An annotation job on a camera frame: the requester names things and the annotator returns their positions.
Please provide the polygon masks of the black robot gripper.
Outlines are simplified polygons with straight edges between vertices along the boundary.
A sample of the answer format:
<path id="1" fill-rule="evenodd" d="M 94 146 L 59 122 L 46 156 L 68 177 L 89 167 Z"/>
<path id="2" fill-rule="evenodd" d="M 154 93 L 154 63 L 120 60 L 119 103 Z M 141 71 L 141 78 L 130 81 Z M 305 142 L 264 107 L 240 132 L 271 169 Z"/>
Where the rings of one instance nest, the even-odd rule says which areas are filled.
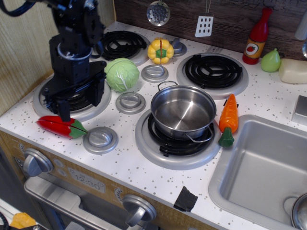
<path id="1" fill-rule="evenodd" d="M 98 106 L 104 94 L 106 74 L 104 61 L 90 62 L 92 48 L 84 43 L 80 35 L 56 35 L 49 41 L 53 78 L 44 86 L 42 94 L 45 105 L 58 113 L 63 122 L 69 122 L 68 100 L 84 93 L 86 100 Z"/>

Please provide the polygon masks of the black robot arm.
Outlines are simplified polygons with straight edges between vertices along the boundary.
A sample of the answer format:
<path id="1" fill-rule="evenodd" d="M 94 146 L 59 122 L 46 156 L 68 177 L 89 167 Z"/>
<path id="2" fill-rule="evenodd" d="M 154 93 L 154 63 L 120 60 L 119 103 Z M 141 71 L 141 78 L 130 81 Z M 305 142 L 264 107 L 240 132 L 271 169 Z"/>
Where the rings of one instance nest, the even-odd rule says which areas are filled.
<path id="1" fill-rule="evenodd" d="M 59 31 L 49 41 L 53 78 L 42 94 L 45 104 L 62 121 L 69 122 L 69 100 L 81 92 L 86 101 L 98 106 L 105 86 L 103 61 L 90 62 L 95 45 L 104 36 L 95 0 L 47 0 Z"/>

